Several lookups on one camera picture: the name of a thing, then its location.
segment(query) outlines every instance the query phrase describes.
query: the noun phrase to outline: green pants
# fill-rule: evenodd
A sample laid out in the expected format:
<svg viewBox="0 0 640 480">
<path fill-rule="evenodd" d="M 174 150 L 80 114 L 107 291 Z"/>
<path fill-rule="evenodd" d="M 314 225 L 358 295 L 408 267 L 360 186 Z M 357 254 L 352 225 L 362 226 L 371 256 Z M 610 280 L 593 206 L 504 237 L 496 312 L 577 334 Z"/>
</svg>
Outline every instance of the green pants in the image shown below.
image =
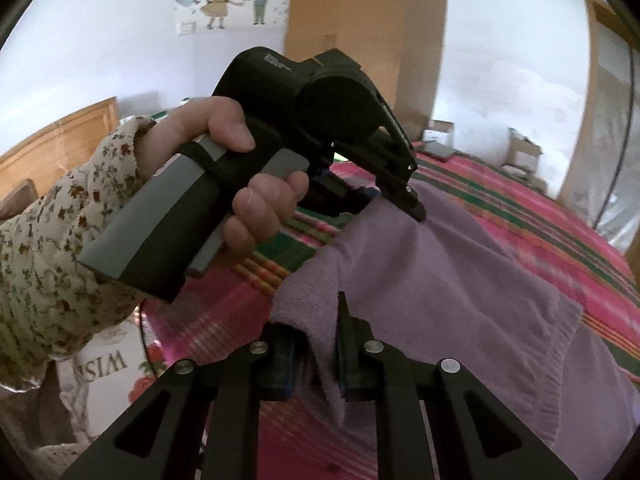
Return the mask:
<svg viewBox="0 0 640 480">
<path fill-rule="evenodd" d="M 267 5 L 255 5 L 254 4 L 254 25 L 261 23 L 264 25 L 264 11 L 267 9 Z"/>
</svg>

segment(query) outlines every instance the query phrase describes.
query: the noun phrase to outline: wooden headboard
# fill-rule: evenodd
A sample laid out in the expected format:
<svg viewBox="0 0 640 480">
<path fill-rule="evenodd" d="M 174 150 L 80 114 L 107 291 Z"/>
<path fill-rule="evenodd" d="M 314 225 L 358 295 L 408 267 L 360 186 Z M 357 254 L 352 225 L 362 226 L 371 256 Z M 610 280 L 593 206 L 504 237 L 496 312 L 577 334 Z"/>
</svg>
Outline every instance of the wooden headboard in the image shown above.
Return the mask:
<svg viewBox="0 0 640 480">
<path fill-rule="evenodd" d="M 45 194 L 68 170 L 89 160 L 100 141 L 118 127 L 112 97 L 46 126 L 0 156 L 0 200 L 25 179 Z"/>
</svg>

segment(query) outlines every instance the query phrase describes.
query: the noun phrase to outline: light switch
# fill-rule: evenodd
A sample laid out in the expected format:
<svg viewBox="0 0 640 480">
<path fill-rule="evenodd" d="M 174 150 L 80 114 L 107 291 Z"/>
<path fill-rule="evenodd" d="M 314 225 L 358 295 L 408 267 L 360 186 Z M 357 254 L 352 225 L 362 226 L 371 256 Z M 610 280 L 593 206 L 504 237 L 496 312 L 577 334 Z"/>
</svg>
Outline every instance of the light switch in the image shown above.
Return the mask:
<svg viewBox="0 0 640 480">
<path fill-rule="evenodd" d="M 178 22 L 178 36 L 187 36 L 188 34 L 196 33 L 196 22 Z"/>
</svg>

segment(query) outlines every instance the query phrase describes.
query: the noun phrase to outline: triangular cutout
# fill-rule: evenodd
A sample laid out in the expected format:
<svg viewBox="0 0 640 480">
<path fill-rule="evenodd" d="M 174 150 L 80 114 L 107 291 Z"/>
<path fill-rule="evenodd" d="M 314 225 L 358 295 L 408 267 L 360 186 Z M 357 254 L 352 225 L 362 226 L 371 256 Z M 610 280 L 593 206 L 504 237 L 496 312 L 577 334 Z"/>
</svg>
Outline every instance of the triangular cutout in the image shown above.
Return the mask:
<svg viewBox="0 0 640 480">
<path fill-rule="evenodd" d="M 171 395 L 168 391 L 161 391 L 116 437 L 115 447 L 140 458 L 149 456 L 170 399 Z"/>
<path fill-rule="evenodd" d="M 478 394 L 467 392 L 465 401 L 482 443 L 482 450 L 488 458 L 496 458 L 522 446 L 520 438 L 500 420 Z"/>
</svg>

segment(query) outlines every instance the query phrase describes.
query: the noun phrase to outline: white wall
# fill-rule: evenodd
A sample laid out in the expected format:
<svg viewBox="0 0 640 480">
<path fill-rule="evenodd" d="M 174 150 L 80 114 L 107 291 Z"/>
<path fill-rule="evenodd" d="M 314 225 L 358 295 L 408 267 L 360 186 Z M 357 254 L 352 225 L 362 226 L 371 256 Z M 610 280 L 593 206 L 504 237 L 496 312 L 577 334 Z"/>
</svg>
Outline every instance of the white wall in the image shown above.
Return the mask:
<svg viewBox="0 0 640 480">
<path fill-rule="evenodd" d="M 582 121 L 589 71 L 584 0 L 449 0 L 433 117 L 455 146 L 504 160 L 511 126 L 542 146 L 555 196 Z"/>
<path fill-rule="evenodd" d="M 0 154 L 111 96 L 128 116 L 210 95 L 236 54 L 285 33 L 175 29 L 174 0 L 34 0 L 0 51 Z"/>
</svg>

